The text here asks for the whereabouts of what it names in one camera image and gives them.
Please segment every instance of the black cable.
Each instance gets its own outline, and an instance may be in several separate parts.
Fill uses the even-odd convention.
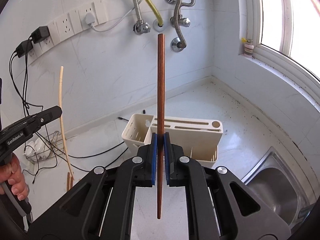
[[[53,168],[55,168],[55,167],[57,167],[58,166],[58,159],[57,159],[57,155],[56,155],[56,153],[54,152],[54,150],[53,149],[51,149],[52,150],[52,152],[54,153],[54,155],[55,155],[55,157],[56,157],[56,165],[54,165],[53,167],[43,167],[43,168],[40,168],[40,169],[38,169],[38,171],[36,172],[36,174],[31,174],[29,171],[27,171],[27,170],[24,170],[24,171],[26,171],[26,172],[28,172],[30,175],[32,175],[32,176],[35,176],[34,177],[34,179],[33,179],[33,182],[32,182],[32,184],[34,184],[35,183],[35,180],[36,180],[36,176],[37,176],[37,174],[39,173],[39,171],[40,170],[43,170],[43,169],[53,169]]]
[[[127,147],[113,162],[111,162],[111,163],[109,163],[107,166],[105,166],[105,168],[106,168],[106,167],[109,167],[112,163],[114,163],[115,161],[117,161],[117,160],[127,151],[127,149],[128,149],[128,147]]]
[[[111,149],[108,149],[108,150],[106,150],[106,151],[104,151],[104,152],[102,152],[102,153],[98,153],[98,154],[95,154],[95,155],[83,156],[83,157],[74,157],[74,156],[69,155],[69,157],[76,158],[76,159],[85,159],[85,158],[95,157],[95,156],[104,154],[104,153],[106,153],[106,152],[109,152],[109,151],[113,150],[114,148],[122,145],[123,143],[124,143],[124,142],[121,142],[121,143],[119,143],[118,145],[113,146]],[[56,147],[55,145],[53,145],[53,147],[56,148],[58,151],[60,151],[61,153],[64,154],[64,152],[63,152],[62,150],[60,150],[58,147]]]
[[[59,148],[57,148],[56,146],[54,146],[58,151],[60,151],[60,152],[62,152],[63,154],[64,154],[64,152],[62,151],[62,150],[60,150]],[[117,161],[126,151],[127,151],[127,149],[128,148],[126,148],[113,162],[111,162],[111,163],[109,163],[107,166],[105,166],[105,168],[106,167],[108,167],[108,166],[110,166],[111,164],[113,164],[115,161]],[[77,169],[79,169],[79,170],[81,170],[81,171],[85,171],[85,170],[82,170],[82,169],[80,169],[80,168],[78,168],[78,167],[76,167],[76,166],[74,166],[74,165],[72,165],[71,164],[71,166],[72,167],[75,167],[75,168],[77,168]]]
[[[75,158],[75,159],[85,159],[85,158],[90,158],[90,157],[99,156],[99,155],[101,155],[101,154],[104,154],[104,153],[106,153],[106,152],[109,152],[109,151],[113,150],[114,148],[117,148],[118,146],[122,145],[123,143],[124,143],[124,142],[119,143],[118,145],[113,146],[112,148],[110,148],[110,149],[108,149],[108,150],[106,150],[106,151],[104,151],[104,152],[102,152],[102,153],[95,154],[95,155],[83,156],[83,157],[74,157],[74,156],[69,155],[69,157],[72,157],[72,158]]]
[[[36,159],[37,159],[37,163],[38,163],[38,170],[37,170],[37,172],[36,172],[36,174],[31,174],[29,171],[27,171],[27,170],[23,170],[23,171],[26,171],[26,172],[28,172],[29,174],[31,174],[31,175],[33,175],[33,176],[35,176],[34,178],[33,178],[33,181],[32,181],[32,184],[34,184],[35,183],[35,179],[36,179],[36,175],[38,174],[38,172],[39,172],[39,160],[38,160],[38,156],[37,156],[37,154],[36,154],[36,151],[35,151],[35,149],[31,146],[31,145],[25,145],[25,147],[24,147],[24,153],[26,152],[26,148],[27,147],[30,147],[31,149],[33,149],[33,152],[35,153],[34,154],[34,156],[36,156]]]
[[[31,36],[28,38],[28,41],[27,41],[27,45],[26,45],[26,51],[28,51],[28,44],[30,41],[30,38]],[[25,54],[25,62],[26,62],[26,69],[25,69],[25,77],[24,77],[24,82],[23,82],[23,90],[22,90],[22,96],[19,92],[19,89],[17,88],[15,82],[14,82],[14,79],[13,79],[13,73],[12,73],[12,62],[13,62],[13,59],[17,56],[17,54],[15,54],[16,51],[14,51],[10,57],[10,61],[9,61],[9,73],[10,73],[10,77],[11,77],[11,80],[12,80],[12,83],[13,83],[13,86],[17,92],[17,94],[19,95],[19,97],[21,98],[22,100],[22,107],[23,107],[23,113],[24,113],[24,116],[26,117],[27,115],[30,115],[29,114],[29,110],[30,109],[30,106],[35,106],[35,107],[41,107],[41,111],[43,111],[44,109],[44,106],[42,105],[34,105],[34,104],[31,104],[29,102],[27,102],[27,89],[28,89],[28,54],[26,53]],[[51,144],[51,141],[50,141],[50,138],[49,138],[49,133],[48,133],[48,129],[47,129],[47,125],[45,125],[45,129],[46,129],[46,132],[47,132],[47,136],[48,136],[48,139],[49,139],[49,144],[51,145],[51,150],[53,151],[55,157],[56,157],[56,165],[54,167],[43,167],[43,168],[40,168],[39,169],[39,160],[38,160],[38,157],[36,155],[36,158],[37,158],[37,163],[38,163],[38,170],[36,172],[36,174],[33,174],[34,177],[34,180],[32,182],[32,184],[34,184],[35,182],[35,179],[36,179],[36,176],[37,174],[39,173],[40,170],[42,169],[52,169],[52,168],[55,168],[57,165],[58,165],[58,159],[57,159],[57,156],[53,150],[53,147],[52,147],[52,144]]]
[[[36,134],[37,134],[37,135],[39,136],[39,138],[44,142],[44,140],[42,139],[42,138],[44,138],[44,137],[43,137],[41,134],[38,134],[38,133],[36,133]],[[57,156],[60,157],[60,158],[62,158],[60,155],[57,155],[54,151],[53,151],[53,153],[55,154],[56,158],[57,158]],[[72,166],[72,167],[75,167],[76,169],[81,170],[81,171],[90,172],[90,171],[86,171],[86,170],[83,170],[83,169],[81,169],[81,168],[78,168],[78,167],[74,166],[73,164],[71,164],[71,166]]]
[[[123,117],[118,117],[118,119],[119,119],[119,120],[125,120],[125,121],[129,122],[128,119],[125,119],[125,118],[123,118]]]
[[[65,158],[62,158],[60,155],[58,155],[58,157],[60,157],[62,160],[64,160],[66,163],[68,162]],[[90,172],[90,171],[86,171],[86,170],[83,170],[81,168],[78,168],[77,166],[74,166],[73,164],[70,163],[70,165],[78,170],[81,170],[81,171],[85,171],[85,172]]]

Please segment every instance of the stainless steel sink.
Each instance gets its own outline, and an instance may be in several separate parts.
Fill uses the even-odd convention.
[[[310,204],[295,175],[273,147],[242,182],[290,228],[299,222],[299,211]]]

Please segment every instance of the finger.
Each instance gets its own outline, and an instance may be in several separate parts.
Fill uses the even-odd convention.
[[[11,169],[12,173],[16,173],[17,170],[19,168],[21,168],[20,167],[20,161],[19,161],[18,157],[14,153],[12,153],[11,168],[12,168]]]
[[[13,195],[19,195],[22,193],[22,191],[24,190],[24,188],[26,187],[26,183],[24,180],[22,180],[20,183],[14,184],[11,187],[11,192]]]
[[[8,163],[4,166],[0,166],[0,183],[5,182],[11,176],[11,164]]]
[[[20,183],[21,181],[24,181],[24,175],[22,174],[21,168],[18,169],[16,173],[12,173],[8,179],[10,185]]]
[[[20,201],[24,200],[27,196],[28,196],[28,188],[27,188],[27,185],[26,185],[26,187],[24,188],[22,193],[18,195],[18,200],[20,200]]]

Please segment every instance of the plug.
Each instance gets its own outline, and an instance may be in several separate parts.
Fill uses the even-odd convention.
[[[31,43],[31,41],[26,40],[26,41],[23,41],[19,44],[19,46],[16,48],[16,52],[17,52],[18,57],[20,58],[32,49],[33,49],[33,45]]]
[[[87,15],[85,16],[85,23],[90,27],[92,27],[95,22],[96,22],[95,16],[92,13],[87,13]]]
[[[34,44],[39,43],[50,36],[49,28],[47,26],[38,27],[32,34],[31,38]]]

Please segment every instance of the cream plastic holder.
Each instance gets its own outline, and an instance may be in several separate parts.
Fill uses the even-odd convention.
[[[186,156],[211,168],[218,158],[218,143],[223,134],[222,122],[218,120],[165,117],[164,131],[170,141],[180,145]],[[122,133],[122,139],[133,155],[138,148],[151,143],[151,135],[157,132],[157,117],[134,114]]]

